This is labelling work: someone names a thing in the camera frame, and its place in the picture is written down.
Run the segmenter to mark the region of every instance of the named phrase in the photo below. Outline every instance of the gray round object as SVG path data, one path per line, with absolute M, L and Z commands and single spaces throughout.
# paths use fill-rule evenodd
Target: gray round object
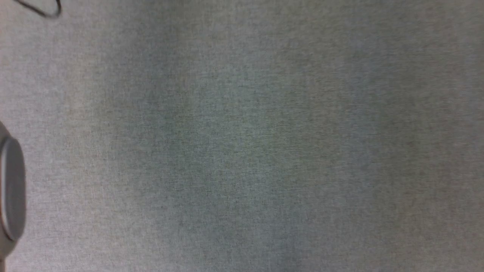
M 16 241 L 25 227 L 25 164 L 17 140 L 7 137 L 0 154 L 1 219 L 8 238 Z

